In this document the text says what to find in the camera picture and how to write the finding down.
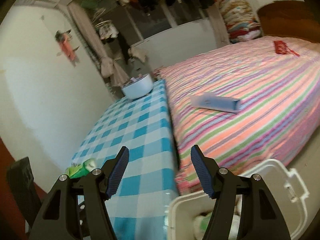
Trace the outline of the green tissue pack bag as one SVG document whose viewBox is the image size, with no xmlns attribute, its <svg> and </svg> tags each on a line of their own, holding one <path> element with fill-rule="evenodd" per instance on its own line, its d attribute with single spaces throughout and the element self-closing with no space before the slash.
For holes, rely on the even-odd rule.
<svg viewBox="0 0 320 240">
<path fill-rule="evenodd" d="M 65 174 L 69 176 L 69 178 L 80 178 L 86 176 L 94 169 L 97 168 L 97 162 L 94 158 L 89 158 L 83 163 L 73 164 L 70 167 L 66 168 Z"/>
</svg>

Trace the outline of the white paper bag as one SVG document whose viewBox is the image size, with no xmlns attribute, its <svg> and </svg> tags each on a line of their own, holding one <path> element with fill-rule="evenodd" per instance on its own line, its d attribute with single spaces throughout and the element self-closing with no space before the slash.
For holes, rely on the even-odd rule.
<svg viewBox="0 0 320 240">
<path fill-rule="evenodd" d="M 204 233 L 207 230 L 212 212 L 202 213 L 195 217 L 193 220 L 193 232 L 195 239 L 203 239 Z M 240 216 L 238 214 L 233 215 L 232 225 L 229 232 L 228 239 L 236 239 L 238 235 L 240 225 Z"/>
</svg>

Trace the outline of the white plastic trash bin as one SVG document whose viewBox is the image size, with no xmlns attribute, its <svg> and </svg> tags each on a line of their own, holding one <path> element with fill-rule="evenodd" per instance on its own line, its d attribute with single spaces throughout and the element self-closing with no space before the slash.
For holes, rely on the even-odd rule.
<svg viewBox="0 0 320 240">
<path fill-rule="evenodd" d="M 296 169 L 287 169 L 276 159 L 267 159 L 241 174 L 262 176 L 284 216 L 290 236 L 299 239 L 307 228 L 305 200 L 309 191 Z M 169 206 L 167 239 L 194 239 L 193 220 L 213 210 L 214 199 L 203 191 L 177 197 Z"/>
</svg>

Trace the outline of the red wooden door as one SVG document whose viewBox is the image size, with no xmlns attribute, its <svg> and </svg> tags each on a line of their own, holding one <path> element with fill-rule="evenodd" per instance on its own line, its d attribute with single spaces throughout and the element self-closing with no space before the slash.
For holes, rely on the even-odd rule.
<svg viewBox="0 0 320 240">
<path fill-rule="evenodd" d="M 25 231 L 25 218 L 14 200 L 6 179 L 7 170 L 14 162 L 16 161 L 4 142 L 1 142 L 1 239 L 28 239 L 29 234 Z M 47 193 L 35 183 L 35 176 L 34 184 L 42 203 Z"/>
</svg>

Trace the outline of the blue checkered tablecloth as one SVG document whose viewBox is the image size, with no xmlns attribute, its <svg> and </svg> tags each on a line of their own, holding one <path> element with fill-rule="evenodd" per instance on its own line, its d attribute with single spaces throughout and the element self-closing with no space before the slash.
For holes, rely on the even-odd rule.
<svg viewBox="0 0 320 240">
<path fill-rule="evenodd" d="M 168 208 L 178 196 L 176 153 L 164 80 L 150 94 L 112 104 L 94 124 L 71 163 L 95 159 L 102 167 L 120 148 L 129 149 L 129 163 L 119 188 L 106 202 L 118 239 L 166 239 Z"/>
</svg>

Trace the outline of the striped pink bed sheet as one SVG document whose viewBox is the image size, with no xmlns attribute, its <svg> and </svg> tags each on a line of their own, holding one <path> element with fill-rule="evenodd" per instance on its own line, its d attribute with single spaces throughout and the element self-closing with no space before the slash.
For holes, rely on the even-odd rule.
<svg viewBox="0 0 320 240">
<path fill-rule="evenodd" d="M 282 38 L 297 57 L 276 54 L 276 40 L 230 44 L 156 70 L 168 96 L 180 194 L 202 189 L 190 158 L 194 145 L 241 174 L 266 159 L 288 165 L 319 127 L 319 44 Z M 240 111 L 193 107 L 190 96 L 203 93 L 240 99 Z"/>
</svg>

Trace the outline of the white blue long box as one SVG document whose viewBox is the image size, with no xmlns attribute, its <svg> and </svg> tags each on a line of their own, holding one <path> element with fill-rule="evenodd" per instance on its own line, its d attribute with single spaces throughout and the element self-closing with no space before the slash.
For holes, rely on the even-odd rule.
<svg viewBox="0 0 320 240">
<path fill-rule="evenodd" d="M 195 108 L 210 109 L 226 113 L 238 113 L 241 108 L 240 99 L 216 96 L 214 93 L 191 95 L 190 102 Z"/>
</svg>

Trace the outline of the beige tied curtain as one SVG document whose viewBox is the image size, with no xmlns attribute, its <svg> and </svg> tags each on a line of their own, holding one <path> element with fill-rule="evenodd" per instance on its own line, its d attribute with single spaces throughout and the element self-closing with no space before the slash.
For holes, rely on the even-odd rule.
<svg viewBox="0 0 320 240">
<path fill-rule="evenodd" d="M 87 44 L 96 54 L 102 77 L 110 78 L 113 87 L 121 87 L 130 78 L 116 63 L 113 53 L 105 49 L 85 10 L 76 2 L 69 3 L 68 10 Z"/>
</svg>

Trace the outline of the white round bowl container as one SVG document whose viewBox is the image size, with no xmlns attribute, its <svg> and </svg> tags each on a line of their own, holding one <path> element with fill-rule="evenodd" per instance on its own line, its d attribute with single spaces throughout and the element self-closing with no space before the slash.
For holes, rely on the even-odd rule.
<svg viewBox="0 0 320 240">
<path fill-rule="evenodd" d="M 150 74 L 142 75 L 138 78 L 131 80 L 126 83 L 122 88 L 122 93 L 129 100 L 136 100 L 138 98 L 144 97 L 146 94 L 153 90 L 153 79 Z"/>
</svg>

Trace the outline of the round sock drying hanger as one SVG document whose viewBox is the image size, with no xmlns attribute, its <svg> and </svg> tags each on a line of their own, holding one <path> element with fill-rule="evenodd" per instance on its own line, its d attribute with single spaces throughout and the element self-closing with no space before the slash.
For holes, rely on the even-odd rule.
<svg viewBox="0 0 320 240">
<path fill-rule="evenodd" d="M 114 26 L 111 20 L 106 20 L 95 25 L 95 29 L 101 40 L 117 38 L 119 31 Z"/>
</svg>

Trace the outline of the red pouch with tassel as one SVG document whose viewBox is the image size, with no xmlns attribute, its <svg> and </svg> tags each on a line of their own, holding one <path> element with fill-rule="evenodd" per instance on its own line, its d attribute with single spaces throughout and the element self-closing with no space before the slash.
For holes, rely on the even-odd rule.
<svg viewBox="0 0 320 240">
<path fill-rule="evenodd" d="M 290 49 L 287 45 L 286 42 L 282 41 L 282 40 L 276 40 L 273 42 L 274 44 L 274 50 L 276 54 L 279 55 L 287 55 L 287 54 L 292 54 L 295 55 L 297 57 L 300 57 L 300 55 L 295 52 L 294 50 Z"/>
</svg>

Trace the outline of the right beige curtain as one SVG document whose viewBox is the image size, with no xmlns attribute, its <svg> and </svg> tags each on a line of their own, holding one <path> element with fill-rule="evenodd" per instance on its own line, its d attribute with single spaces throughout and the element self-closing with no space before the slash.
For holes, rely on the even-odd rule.
<svg viewBox="0 0 320 240">
<path fill-rule="evenodd" d="M 227 46 L 230 44 L 227 29 L 223 18 L 219 12 L 217 4 L 212 5 L 207 9 L 208 18 L 212 25 L 216 45 L 218 48 Z"/>
</svg>

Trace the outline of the stack of folded quilts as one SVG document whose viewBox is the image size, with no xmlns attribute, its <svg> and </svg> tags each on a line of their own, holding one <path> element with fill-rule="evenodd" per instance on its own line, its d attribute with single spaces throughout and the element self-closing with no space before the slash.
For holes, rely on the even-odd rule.
<svg viewBox="0 0 320 240">
<path fill-rule="evenodd" d="M 232 44 L 247 42 L 261 36 L 260 23 L 246 0 L 222 0 L 219 12 Z"/>
</svg>

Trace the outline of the dark wooden headboard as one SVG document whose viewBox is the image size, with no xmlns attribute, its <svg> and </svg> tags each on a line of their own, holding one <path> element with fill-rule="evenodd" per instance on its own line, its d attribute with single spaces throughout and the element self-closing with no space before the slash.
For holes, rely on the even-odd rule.
<svg viewBox="0 0 320 240">
<path fill-rule="evenodd" d="M 319 42 L 319 21 L 302 1 L 276 1 L 257 11 L 264 35 Z"/>
</svg>

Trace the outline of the pink cloth on wall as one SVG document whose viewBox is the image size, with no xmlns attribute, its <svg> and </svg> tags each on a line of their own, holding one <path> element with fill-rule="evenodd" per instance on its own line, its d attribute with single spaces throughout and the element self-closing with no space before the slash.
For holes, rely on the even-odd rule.
<svg viewBox="0 0 320 240">
<path fill-rule="evenodd" d="M 57 53 L 57 56 L 63 53 L 69 61 L 74 62 L 77 59 L 76 51 L 79 49 L 79 46 L 74 45 L 72 39 L 71 29 L 64 32 L 58 30 L 55 34 L 55 40 L 61 50 L 60 53 Z"/>
</svg>

